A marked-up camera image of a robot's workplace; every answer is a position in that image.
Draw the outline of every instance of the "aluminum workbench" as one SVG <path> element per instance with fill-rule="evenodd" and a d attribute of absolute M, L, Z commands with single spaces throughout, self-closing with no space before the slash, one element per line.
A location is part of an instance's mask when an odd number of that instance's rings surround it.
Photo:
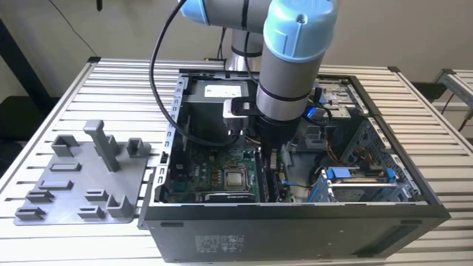
<path fill-rule="evenodd" d="M 438 78 L 438 83 L 443 83 L 447 88 L 455 93 L 454 101 L 448 103 L 447 110 L 456 111 L 456 116 L 462 116 L 462 120 L 468 119 L 467 127 L 464 129 L 464 136 L 472 137 L 473 128 L 473 70 L 454 70 L 443 69 Z M 444 108 L 446 103 L 435 103 L 440 109 Z"/>
<path fill-rule="evenodd" d="M 180 68 L 222 69 L 223 65 L 220 62 L 159 62 L 158 87 L 168 106 Z M 473 265 L 473 147 L 402 73 L 367 66 L 323 66 L 322 73 L 358 76 L 452 215 L 450 221 L 398 254 L 387 260 L 371 260 L 371 263 Z M 53 156 L 50 142 L 58 134 L 74 134 L 79 141 L 90 140 L 82 131 L 87 119 L 103 119 L 106 133 L 114 134 L 118 141 L 142 137 L 152 143 L 152 154 L 160 154 L 167 121 L 148 84 L 148 61 L 102 59 L 87 64 L 0 179 L 0 262 L 47 266 L 164 264 L 150 232 L 138 229 L 138 219 L 130 224 L 14 225 L 15 211 L 23 205 L 26 193 L 34 188 Z M 152 157 L 144 180 L 158 163 Z M 146 187 L 147 184 L 142 187 L 142 196 Z M 298 264 L 366 265 L 367 261 L 251 263 Z"/>

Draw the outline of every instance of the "screw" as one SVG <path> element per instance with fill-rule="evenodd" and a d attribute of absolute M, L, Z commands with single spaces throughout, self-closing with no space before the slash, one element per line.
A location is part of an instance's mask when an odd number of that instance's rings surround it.
<path fill-rule="evenodd" d="M 298 16 L 298 22 L 302 23 L 302 24 L 306 23 L 306 18 L 304 18 L 304 15 L 303 15 L 303 14 L 300 14 L 300 15 Z"/>

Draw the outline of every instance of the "gray plastic holder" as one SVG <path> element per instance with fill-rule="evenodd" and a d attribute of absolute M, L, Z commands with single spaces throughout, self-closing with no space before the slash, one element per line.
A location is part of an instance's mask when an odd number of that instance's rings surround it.
<path fill-rule="evenodd" d="M 86 124 L 95 142 L 78 142 L 71 135 L 58 136 L 53 143 L 56 154 L 18 209 L 17 225 L 134 220 L 151 144 L 138 138 L 116 142 L 114 136 L 106 136 L 103 126 L 100 120 Z"/>

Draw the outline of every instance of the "open computer tower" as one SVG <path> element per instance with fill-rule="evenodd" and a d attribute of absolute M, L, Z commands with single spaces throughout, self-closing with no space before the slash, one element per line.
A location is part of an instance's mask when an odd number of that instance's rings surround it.
<path fill-rule="evenodd" d="M 183 69 L 172 117 L 224 141 L 226 100 L 256 87 L 244 72 Z M 315 88 L 332 120 L 302 120 L 271 165 L 251 128 L 222 149 L 167 129 L 139 225 L 167 262 L 384 258 L 448 220 L 358 78 L 320 75 Z M 324 119 L 319 111 L 306 115 Z"/>

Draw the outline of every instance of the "black computer chassis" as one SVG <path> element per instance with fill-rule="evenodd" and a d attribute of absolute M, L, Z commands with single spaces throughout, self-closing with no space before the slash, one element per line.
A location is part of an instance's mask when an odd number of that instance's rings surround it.
<path fill-rule="evenodd" d="M 386 258 L 451 218 L 356 76 L 320 78 L 351 81 L 428 204 L 150 206 L 151 184 L 166 178 L 164 173 L 156 173 L 150 180 L 139 228 L 151 231 L 166 262 Z M 182 69 L 178 87 L 186 89 L 196 79 L 242 80 L 248 79 L 248 73 Z"/>

